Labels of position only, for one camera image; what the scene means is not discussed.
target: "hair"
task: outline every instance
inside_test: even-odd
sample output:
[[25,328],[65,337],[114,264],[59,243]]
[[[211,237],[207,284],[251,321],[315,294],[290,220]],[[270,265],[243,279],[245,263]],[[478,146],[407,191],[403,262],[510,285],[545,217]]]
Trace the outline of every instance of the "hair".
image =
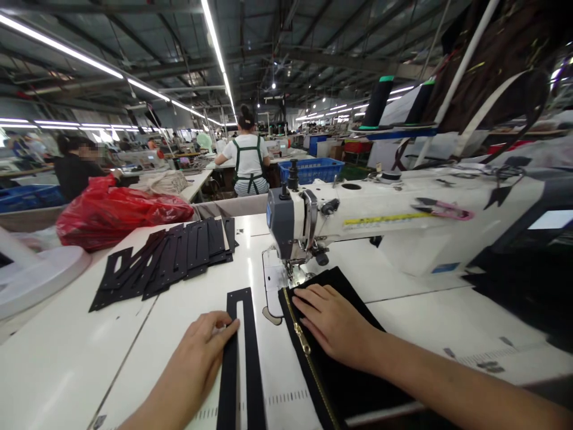
[[70,151],[77,151],[81,146],[88,147],[89,149],[97,149],[97,145],[87,137],[60,134],[56,142],[62,155],[67,155]]
[[246,105],[241,105],[239,125],[243,130],[251,130],[255,126],[255,117]]

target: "red plastic bag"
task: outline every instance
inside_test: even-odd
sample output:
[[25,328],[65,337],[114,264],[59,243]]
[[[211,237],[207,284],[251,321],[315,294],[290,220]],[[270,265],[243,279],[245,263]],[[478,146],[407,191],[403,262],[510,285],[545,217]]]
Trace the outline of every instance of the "red plastic bag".
[[62,245],[86,251],[113,247],[138,227],[189,221],[193,208],[175,196],[117,188],[112,175],[92,177],[88,187],[60,214]]

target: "right hand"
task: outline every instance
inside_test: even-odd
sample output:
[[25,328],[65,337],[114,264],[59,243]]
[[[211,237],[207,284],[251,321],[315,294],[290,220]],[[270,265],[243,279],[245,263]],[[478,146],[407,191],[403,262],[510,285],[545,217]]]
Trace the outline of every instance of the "right hand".
[[322,349],[333,359],[368,373],[375,371],[375,347],[384,333],[377,330],[330,285],[296,288],[292,302],[306,318]]

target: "ceiling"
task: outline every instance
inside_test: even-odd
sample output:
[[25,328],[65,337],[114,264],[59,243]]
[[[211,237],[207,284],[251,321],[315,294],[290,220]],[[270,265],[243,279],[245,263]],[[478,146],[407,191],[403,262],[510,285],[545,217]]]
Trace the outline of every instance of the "ceiling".
[[[200,1],[7,1],[0,12],[51,33],[138,77],[180,102],[231,113]],[[442,31],[469,0],[451,0]],[[286,96],[290,107],[316,99],[361,99],[381,75],[396,85],[421,73],[446,1],[210,0],[233,99],[256,104]],[[137,103],[125,81],[108,76],[0,24],[4,97],[69,106]],[[137,92],[137,98],[153,96]]]

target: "white strap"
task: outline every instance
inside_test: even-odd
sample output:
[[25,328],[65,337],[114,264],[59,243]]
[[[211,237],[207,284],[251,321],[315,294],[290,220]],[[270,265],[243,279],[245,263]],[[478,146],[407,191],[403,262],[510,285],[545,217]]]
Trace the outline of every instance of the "white strap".
[[456,145],[454,149],[453,156],[460,157],[464,149],[466,148],[466,144],[470,137],[472,136],[473,132],[476,131],[478,126],[482,123],[485,116],[488,114],[489,110],[493,107],[497,99],[501,97],[501,95],[505,92],[509,86],[515,82],[515,80],[523,75],[524,73],[530,72],[531,70],[525,70],[523,72],[518,73],[517,75],[513,75],[511,78],[506,80],[503,84],[501,84],[491,95],[488,99],[484,102],[482,107],[476,112],[473,116],[472,120],[467,124],[466,129],[460,134],[460,139],[458,141],[458,145]]

